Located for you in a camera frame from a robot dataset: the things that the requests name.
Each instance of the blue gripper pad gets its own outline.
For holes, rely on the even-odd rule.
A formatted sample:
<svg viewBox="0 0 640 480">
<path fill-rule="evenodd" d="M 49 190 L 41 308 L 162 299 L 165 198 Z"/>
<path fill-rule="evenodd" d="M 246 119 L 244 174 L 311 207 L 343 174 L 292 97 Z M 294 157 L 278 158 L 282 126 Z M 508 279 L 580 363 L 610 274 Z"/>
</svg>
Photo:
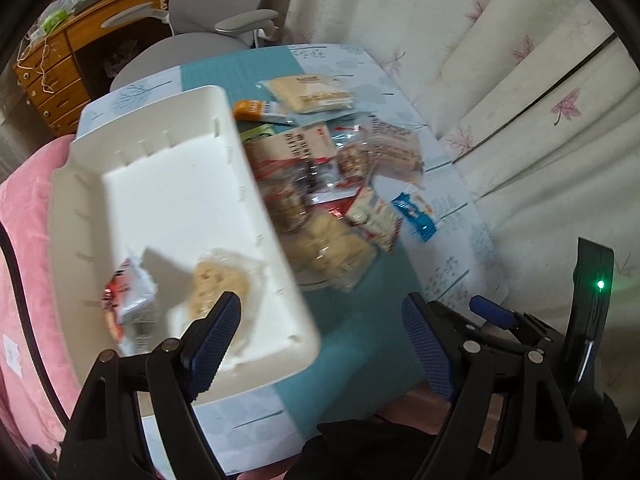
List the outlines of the blue gripper pad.
<svg viewBox="0 0 640 480">
<path fill-rule="evenodd" d="M 402 302 L 401 318 L 429 386 L 434 392 L 451 400 L 455 391 L 451 362 L 411 297 L 404 298 Z"/>
<path fill-rule="evenodd" d="M 225 292 L 205 319 L 195 321 L 199 326 L 193 333 L 193 340 L 200 343 L 195 347 L 186 343 L 183 351 L 183 365 L 190 372 L 184 391 L 189 402 L 210 388 L 240 319 L 240 299 Z"/>
<path fill-rule="evenodd" d="M 482 296 L 472 297 L 469 300 L 469 309 L 474 314 L 478 314 L 478 316 L 483 317 L 503 330 L 510 330 L 516 327 L 516 317 L 511 310 L 507 310 Z"/>
</svg>

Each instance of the white plastic tray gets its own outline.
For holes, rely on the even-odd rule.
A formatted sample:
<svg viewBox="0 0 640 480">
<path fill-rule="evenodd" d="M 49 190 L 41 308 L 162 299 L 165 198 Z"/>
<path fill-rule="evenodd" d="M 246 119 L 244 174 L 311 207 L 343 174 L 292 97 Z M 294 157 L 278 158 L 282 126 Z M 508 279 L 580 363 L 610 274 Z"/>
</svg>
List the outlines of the white plastic tray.
<svg viewBox="0 0 640 480">
<path fill-rule="evenodd" d="M 204 253 L 222 248 L 265 265 L 255 320 L 241 323 L 250 341 L 227 353 L 198 403 L 273 383 L 318 355 L 319 333 L 258 193 L 223 89 L 183 92 L 75 140 L 52 182 L 54 291 L 79 381 L 100 351 L 114 348 L 98 300 L 128 250 L 142 257 L 158 284 L 161 322 L 151 347 L 188 326 L 184 301 Z"/>
</svg>

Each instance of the metal screw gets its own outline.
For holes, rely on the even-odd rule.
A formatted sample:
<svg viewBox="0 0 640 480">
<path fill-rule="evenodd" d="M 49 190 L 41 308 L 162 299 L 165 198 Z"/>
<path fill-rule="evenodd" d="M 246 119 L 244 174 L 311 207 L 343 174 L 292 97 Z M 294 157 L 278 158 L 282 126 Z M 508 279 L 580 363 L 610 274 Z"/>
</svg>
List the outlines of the metal screw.
<svg viewBox="0 0 640 480">
<path fill-rule="evenodd" d="M 465 343 L 462 345 L 462 348 L 464 348 L 470 354 L 477 354 L 480 351 L 480 345 L 475 341 L 465 341 Z"/>
<path fill-rule="evenodd" d="M 162 341 L 160 348 L 162 348 L 162 350 L 164 350 L 165 352 L 173 352 L 178 348 L 178 346 L 180 346 L 180 340 L 176 339 L 175 337 L 170 337 L 169 339 L 165 339 L 164 341 Z"/>
<path fill-rule="evenodd" d="M 98 354 L 98 359 L 101 363 L 108 363 L 111 361 L 116 355 L 116 352 L 113 350 L 103 350 Z"/>
<path fill-rule="evenodd" d="M 531 352 L 529 352 L 527 354 L 527 357 L 529 358 L 529 361 L 537 365 L 539 365 L 542 361 L 544 361 L 544 358 L 542 357 L 542 355 L 540 355 L 540 352 L 536 352 L 535 350 L 532 350 Z"/>
</svg>

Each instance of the gray chair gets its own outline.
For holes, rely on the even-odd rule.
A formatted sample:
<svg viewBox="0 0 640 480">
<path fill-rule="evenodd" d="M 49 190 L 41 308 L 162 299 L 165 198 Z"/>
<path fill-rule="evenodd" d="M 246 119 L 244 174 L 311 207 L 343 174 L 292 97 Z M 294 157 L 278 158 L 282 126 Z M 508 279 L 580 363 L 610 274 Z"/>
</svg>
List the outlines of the gray chair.
<svg viewBox="0 0 640 480">
<path fill-rule="evenodd" d="M 258 37 L 271 38 L 275 10 L 256 7 L 260 0 L 169 0 L 169 11 L 152 8 L 152 2 L 123 10 L 106 20 L 114 27 L 152 17 L 168 23 L 174 34 L 135 57 L 115 77 L 111 91 L 143 77 L 180 64 L 247 50 Z"/>
</svg>

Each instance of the white curtain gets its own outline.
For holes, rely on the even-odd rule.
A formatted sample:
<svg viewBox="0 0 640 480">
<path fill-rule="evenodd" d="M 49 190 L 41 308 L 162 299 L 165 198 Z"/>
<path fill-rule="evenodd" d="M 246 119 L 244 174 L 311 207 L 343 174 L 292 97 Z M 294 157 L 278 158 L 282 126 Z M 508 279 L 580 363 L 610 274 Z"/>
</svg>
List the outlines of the white curtain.
<svg viewBox="0 0 640 480">
<path fill-rule="evenodd" d="M 607 392 L 632 425 L 640 75 L 611 35 L 588 0 L 291 0 L 286 21 L 288 43 L 364 47 L 415 104 L 492 233 L 507 307 L 564 330 L 578 236 L 613 248 L 600 355 Z"/>
</svg>

